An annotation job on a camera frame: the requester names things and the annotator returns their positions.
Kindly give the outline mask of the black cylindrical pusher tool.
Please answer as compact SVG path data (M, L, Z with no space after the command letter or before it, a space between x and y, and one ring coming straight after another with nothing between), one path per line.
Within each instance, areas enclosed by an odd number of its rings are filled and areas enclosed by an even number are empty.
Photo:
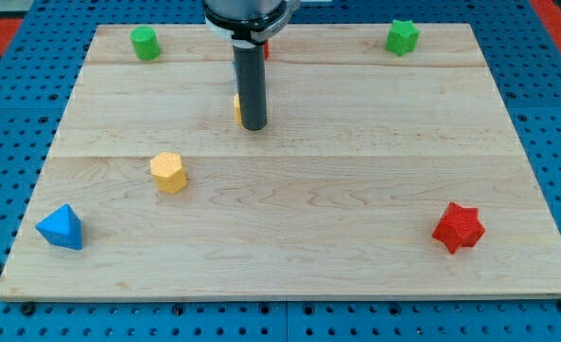
M233 47L242 126L256 131L267 124L264 48Z

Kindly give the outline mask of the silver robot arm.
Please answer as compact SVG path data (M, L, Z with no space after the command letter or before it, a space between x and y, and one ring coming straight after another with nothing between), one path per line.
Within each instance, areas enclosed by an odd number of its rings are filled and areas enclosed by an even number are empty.
M205 21L230 42L241 124L256 131L267 125L265 44L300 8L300 0L203 0Z

